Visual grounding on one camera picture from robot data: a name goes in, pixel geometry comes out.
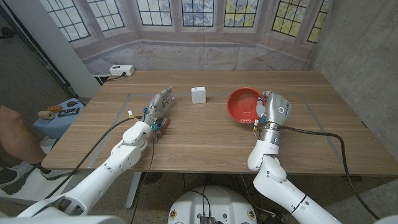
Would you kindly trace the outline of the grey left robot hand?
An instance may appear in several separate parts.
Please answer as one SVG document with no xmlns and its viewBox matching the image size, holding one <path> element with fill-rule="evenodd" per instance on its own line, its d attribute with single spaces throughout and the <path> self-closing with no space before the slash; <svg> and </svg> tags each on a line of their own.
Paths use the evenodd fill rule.
<svg viewBox="0 0 398 224">
<path fill-rule="evenodd" d="M 171 86 L 162 90 L 150 100 L 147 111 L 144 113 L 142 122 L 152 126 L 157 118 L 160 118 L 163 110 L 174 100 L 172 95 L 173 88 Z"/>
</svg>

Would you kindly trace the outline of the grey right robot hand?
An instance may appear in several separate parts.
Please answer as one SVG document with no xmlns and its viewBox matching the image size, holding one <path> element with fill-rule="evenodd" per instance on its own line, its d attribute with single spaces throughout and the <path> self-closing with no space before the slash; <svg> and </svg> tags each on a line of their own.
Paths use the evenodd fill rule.
<svg viewBox="0 0 398 224">
<path fill-rule="evenodd" d="M 272 91 L 263 91 L 261 95 L 265 99 L 265 104 L 257 103 L 257 116 L 259 118 L 265 116 L 265 121 L 283 126 L 290 118 L 292 105 L 282 95 Z"/>
</svg>

